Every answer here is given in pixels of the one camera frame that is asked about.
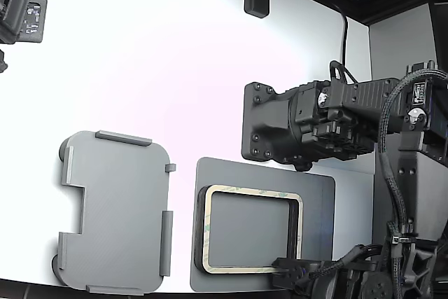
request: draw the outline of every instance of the black clip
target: black clip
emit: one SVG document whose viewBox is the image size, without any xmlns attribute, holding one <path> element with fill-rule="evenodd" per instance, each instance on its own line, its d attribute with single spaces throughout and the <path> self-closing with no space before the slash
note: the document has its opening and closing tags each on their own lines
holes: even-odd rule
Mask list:
<svg viewBox="0 0 448 299">
<path fill-rule="evenodd" d="M 4 61 L 5 53 L 0 50 L 0 73 L 3 73 L 5 70 L 7 70 L 8 65 Z"/>
</svg>

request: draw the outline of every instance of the white backdrop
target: white backdrop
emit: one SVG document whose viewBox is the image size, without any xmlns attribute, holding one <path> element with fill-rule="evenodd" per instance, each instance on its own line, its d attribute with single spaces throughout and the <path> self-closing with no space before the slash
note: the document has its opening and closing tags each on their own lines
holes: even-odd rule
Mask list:
<svg viewBox="0 0 448 299">
<path fill-rule="evenodd" d="M 259 81 L 282 92 L 327 79 L 329 61 L 340 57 L 339 13 L 310 0 L 271 0 L 260 20 L 244 13 L 243 1 L 48 0 L 44 42 L 3 48 L 10 67 L 0 76 L 0 278 L 57 284 L 57 234 L 78 232 L 81 207 L 81 194 L 60 185 L 57 152 L 77 131 L 108 130 L 151 138 L 178 165 L 169 191 L 171 277 L 158 291 L 192 291 L 196 163 L 244 161 L 244 86 Z M 351 72 L 370 80 L 368 28 L 351 20 L 347 52 Z M 313 169 L 337 184 L 335 258 L 370 242 L 374 165 L 368 155 Z"/>
</svg>

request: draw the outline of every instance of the gray plastic tray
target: gray plastic tray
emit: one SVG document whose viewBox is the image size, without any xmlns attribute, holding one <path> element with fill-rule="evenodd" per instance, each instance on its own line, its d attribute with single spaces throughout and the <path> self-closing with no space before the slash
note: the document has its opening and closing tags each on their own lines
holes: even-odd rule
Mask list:
<svg viewBox="0 0 448 299">
<path fill-rule="evenodd" d="M 195 224 L 190 285 L 196 292 L 266 291 L 270 275 L 211 274 L 203 265 L 204 188 L 213 185 L 270 190 L 300 196 L 303 206 L 301 258 L 331 260 L 335 182 L 329 176 L 297 173 L 213 158 L 197 163 Z M 211 198 L 209 263 L 212 266 L 267 267 L 288 254 L 291 208 L 287 200 L 214 193 Z"/>
<path fill-rule="evenodd" d="M 79 132 L 61 145 L 62 185 L 83 189 L 80 233 L 59 233 L 52 268 L 91 293 L 143 295 L 169 276 L 175 165 L 150 139 Z"/>
</svg>

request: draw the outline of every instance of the adhesive gasket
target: adhesive gasket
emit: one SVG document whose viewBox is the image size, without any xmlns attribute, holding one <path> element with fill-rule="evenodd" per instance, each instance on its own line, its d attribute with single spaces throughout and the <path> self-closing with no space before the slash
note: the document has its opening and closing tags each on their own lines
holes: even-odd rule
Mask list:
<svg viewBox="0 0 448 299">
<path fill-rule="evenodd" d="M 239 267 L 239 266 L 211 266 L 209 262 L 211 198 L 214 193 L 232 193 L 254 197 L 273 197 L 288 200 L 290 204 L 288 223 L 287 257 L 300 259 L 302 252 L 302 227 L 303 227 L 303 201 L 300 195 L 295 193 L 282 193 L 271 190 L 252 188 L 240 188 L 224 185 L 212 185 L 201 189 L 198 195 L 199 209 L 203 209 L 198 218 L 198 231 L 196 235 L 195 264 L 199 269 L 209 274 L 259 274 L 274 273 L 276 267 Z"/>
</svg>

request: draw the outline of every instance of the label sticker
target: label sticker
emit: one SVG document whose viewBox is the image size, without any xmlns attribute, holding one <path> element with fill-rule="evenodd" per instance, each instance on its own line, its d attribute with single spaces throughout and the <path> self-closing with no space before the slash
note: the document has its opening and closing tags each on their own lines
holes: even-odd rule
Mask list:
<svg viewBox="0 0 448 299">
<path fill-rule="evenodd" d="M 413 105 L 425 104 L 426 99 L 426 82 L 414 84 L 414 94 L 412 96 Z"/>
</svg>

